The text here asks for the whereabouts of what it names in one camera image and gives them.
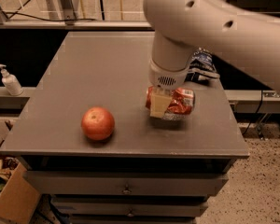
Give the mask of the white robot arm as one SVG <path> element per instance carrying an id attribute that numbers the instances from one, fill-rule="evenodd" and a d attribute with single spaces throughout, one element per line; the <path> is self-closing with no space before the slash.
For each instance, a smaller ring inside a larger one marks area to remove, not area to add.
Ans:
<path id="1" fill-rule="evenodd" d="M 154 29 L 149 80 L 160 91 L 181 87 L 197 48 L 280 93 L 280 19 L 225 0 L 144 0 Z"/>

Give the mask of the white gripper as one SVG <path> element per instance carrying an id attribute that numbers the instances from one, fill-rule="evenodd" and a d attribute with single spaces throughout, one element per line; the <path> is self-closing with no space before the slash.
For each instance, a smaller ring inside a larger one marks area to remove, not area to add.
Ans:
<path id="1" fill-rule="evenodd" d="M 172 93 L 181 87 L 189 71 L 189 59 L 182 62 L 183 67 L 177 71 L 159 66 L 153 60 L 149 61 L 148 77 L 154 86 L 150 96 L 150 116 L 161 119 L 172 101 Z"/>

